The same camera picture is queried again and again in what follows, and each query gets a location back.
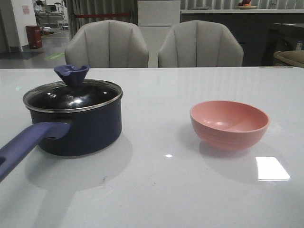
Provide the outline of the right grey upholstered chair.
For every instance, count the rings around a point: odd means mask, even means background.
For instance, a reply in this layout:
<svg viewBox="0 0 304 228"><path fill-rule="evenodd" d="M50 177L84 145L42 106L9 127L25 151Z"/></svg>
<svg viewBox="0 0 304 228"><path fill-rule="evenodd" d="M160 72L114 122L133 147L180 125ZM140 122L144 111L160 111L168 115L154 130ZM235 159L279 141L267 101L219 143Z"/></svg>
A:
<svg viewBox="0 0 304 228"><path fill-rule="evenodd" d="M240 67L243 56L225 25L191 20L169 28L158 51L158 67Z"/></svg>

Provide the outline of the dark kitchen counter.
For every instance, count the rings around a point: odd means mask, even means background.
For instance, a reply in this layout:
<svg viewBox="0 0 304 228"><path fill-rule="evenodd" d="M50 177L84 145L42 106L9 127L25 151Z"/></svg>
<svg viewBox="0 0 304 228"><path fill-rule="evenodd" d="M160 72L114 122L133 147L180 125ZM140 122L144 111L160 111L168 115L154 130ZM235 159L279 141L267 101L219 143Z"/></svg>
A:
<svg viewBox="0 0 304 228"><path fill-rule="evenodd" d="M244 50L243 66L271 66L279 40L275 23L303 23L302 9L184 9L180 22L203 20L225 25Z"/></svg>

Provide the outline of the fruit plate on counter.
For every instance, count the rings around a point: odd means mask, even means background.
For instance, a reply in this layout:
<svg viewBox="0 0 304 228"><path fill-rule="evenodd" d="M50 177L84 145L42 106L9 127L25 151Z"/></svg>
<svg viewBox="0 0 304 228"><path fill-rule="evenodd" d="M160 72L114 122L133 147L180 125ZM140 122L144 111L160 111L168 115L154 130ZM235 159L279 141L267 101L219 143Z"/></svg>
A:
<svg viewBox="0 0 304 228"><path fill-rule="evenodd" d="M251 0L241 0L237 4L237 9L240 9L240 10L250 10L250 9L256 9L256 8L257 8L257 6L251 5Z"/></svg>

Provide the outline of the pink bowl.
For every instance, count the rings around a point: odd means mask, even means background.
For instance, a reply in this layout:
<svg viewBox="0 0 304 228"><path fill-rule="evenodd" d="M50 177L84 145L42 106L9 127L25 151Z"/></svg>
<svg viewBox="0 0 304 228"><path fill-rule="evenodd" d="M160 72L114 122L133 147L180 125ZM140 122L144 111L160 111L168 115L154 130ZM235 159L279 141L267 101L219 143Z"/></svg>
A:
<svg viewBox="0 0 304 228"><path fill-rule="evenodd" d="M258 143L269 124L269 116L248 104L213 100L190 110L192 127L208 145L225 151L240 151Z"/></svg>

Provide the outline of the glass lid with blue knob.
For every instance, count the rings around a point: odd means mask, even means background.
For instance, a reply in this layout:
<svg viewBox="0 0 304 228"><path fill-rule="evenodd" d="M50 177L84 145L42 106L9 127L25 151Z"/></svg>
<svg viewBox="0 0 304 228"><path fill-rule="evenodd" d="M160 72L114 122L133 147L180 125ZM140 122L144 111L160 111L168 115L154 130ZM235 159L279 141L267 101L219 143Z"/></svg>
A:
<svg viewBox="0 0 304 228"><path fill-rule="evenodd" d="M24 105L42 113L75 113L96 109L120 99L122 88L109 81L86 79L89 65L54 68L60 81L38 86L23 96Z"/></svg>

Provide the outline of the left grey upholstered chair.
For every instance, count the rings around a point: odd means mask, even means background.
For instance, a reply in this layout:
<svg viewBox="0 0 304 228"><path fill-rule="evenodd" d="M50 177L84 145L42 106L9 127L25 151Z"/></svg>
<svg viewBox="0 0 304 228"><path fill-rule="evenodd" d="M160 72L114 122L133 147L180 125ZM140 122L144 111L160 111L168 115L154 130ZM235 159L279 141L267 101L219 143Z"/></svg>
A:
<svg viewBox="0 0 304 228"><path fill-rule="evenodd" d="M104 20L83 25L65 50L67 64L92 68L145 68L149 50L135 24Z"/></svg>

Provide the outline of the grey upholstered chair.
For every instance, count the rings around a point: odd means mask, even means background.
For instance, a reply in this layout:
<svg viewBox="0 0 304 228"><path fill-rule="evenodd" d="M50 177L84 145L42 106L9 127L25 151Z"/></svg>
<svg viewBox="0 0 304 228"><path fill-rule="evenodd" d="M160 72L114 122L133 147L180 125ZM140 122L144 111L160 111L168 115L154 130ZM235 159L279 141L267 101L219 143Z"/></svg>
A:
<svg viewBox="0 0 304 228"><path fill-rule="evenodd" d="M243 56L225 25L191 20L169 28L158 51L158 67L240 67Z"/></svg>
<svg viewBox="0 0 304 228"><path fill-rule="evenodd" d="M92 68L145 68L149 50L135 24L104 20L83 25L65 50L67 64Z"/></svg>

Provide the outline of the red barrier belt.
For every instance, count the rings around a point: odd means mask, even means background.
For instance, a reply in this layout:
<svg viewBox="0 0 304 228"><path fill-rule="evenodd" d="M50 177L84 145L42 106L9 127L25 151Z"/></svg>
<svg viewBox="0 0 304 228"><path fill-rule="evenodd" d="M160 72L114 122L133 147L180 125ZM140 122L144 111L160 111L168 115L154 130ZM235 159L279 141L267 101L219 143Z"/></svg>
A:
<svg viewBox="0 0 304 228"><path fill-rule="evenodd" d="M118 18L118 17L131 17L132 13L110 13L110 14L85 14L85 15L76 15L74 17L77 19L92 19L92 18Z"/></svg>

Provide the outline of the dark blue saucepan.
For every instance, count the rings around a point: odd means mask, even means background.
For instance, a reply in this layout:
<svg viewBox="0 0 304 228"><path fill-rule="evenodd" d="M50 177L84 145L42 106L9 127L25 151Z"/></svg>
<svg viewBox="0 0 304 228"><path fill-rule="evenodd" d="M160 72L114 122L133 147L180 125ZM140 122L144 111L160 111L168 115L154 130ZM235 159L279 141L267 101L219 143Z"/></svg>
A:
<svg viewBox="0 0 304 228"><path fill-rule="evenodd" d="M96 109L75 113L29 111L32 125L0 150L2 179L36 146L53 155L80 156L104 149L122 132L121 98Z"/></svg>

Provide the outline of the beige cushion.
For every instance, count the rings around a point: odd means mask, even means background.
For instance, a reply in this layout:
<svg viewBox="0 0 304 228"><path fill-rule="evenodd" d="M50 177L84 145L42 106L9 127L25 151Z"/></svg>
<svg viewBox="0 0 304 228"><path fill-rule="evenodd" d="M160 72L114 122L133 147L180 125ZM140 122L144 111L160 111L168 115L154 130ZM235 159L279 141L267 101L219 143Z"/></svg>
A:
<svg viewBox="0 0 304 228"><path fill-rule="evenodd" d="M303 50L277 51L273 56L275 66L304 67Z"/></svg>

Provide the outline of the white refrigerator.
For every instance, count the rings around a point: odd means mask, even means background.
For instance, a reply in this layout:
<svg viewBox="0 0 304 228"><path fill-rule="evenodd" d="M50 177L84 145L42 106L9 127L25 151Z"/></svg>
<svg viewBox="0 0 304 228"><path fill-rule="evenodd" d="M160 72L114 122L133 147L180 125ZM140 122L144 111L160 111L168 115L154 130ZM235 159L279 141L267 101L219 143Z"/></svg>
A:
<svg viewBox="0 0 304 228"><path fill-rule="evenodd" d="M137 1L137 22L149 50L148 67L158 67L158 51L170 26L180 22L179 0Z"/></svg>

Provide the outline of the red trash bin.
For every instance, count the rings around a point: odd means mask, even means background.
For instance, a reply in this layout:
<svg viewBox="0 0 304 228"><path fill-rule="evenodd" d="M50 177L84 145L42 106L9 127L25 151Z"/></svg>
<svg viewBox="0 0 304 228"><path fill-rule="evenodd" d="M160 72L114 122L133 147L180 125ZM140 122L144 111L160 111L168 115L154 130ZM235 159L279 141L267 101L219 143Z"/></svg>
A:
<svg viewBox="0 0 304 228"><path fill-rule="evenodd" d="M39 26L37 25L26 26L26 33L27 33L28 45L30 49L37 49L43 47Z"/></svg>

